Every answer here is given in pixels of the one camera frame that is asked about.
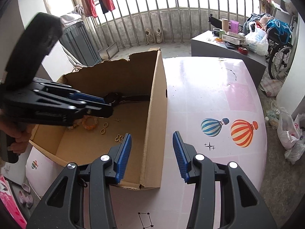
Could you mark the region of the person's left hand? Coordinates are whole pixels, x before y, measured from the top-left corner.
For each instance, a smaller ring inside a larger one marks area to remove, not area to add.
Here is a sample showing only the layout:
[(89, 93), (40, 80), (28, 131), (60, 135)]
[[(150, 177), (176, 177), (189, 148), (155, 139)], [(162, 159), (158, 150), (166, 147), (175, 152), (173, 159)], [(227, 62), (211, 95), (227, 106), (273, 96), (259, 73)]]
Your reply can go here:
[(1, 110), (1, 131), (15, 139), (15, 141), (8, 146), (9, 151), (13, 151), (18, 155), (23, 154), (26, 151), (31, 133), (35, 126), (35, 124), (27, 124), (26, 129), (20, 130)]

